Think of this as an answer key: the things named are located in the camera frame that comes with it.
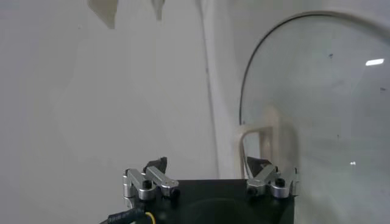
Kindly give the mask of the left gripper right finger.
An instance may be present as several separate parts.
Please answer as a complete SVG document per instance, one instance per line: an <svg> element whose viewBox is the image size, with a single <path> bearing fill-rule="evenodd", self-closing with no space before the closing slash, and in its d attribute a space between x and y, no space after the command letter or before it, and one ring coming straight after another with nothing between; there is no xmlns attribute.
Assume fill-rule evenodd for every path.
<svg viewBox="0 0 390 224"><path fill-rule="evenodd" d="M298 170L296 167L281 172L267 159L247 157L247 167L252 178L246 182L246 192L250 197L260 197L270 193L276 199L285 199L299 195Z"/></svg>

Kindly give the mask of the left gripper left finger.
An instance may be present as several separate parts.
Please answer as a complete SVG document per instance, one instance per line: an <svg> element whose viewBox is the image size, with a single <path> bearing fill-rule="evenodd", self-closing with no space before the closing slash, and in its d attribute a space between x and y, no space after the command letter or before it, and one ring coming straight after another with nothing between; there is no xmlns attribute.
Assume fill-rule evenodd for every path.
<svg viewBox="0 0 390 224"><path fill-rule="evenodd" d="M126 169L122 175L122 196L128 200L137 198L141 201L150 201L155 198L159 189L165 198L178 198L179 182L166 175L167 166L168 158L164 156L149 161L142 171Z"/></svg>

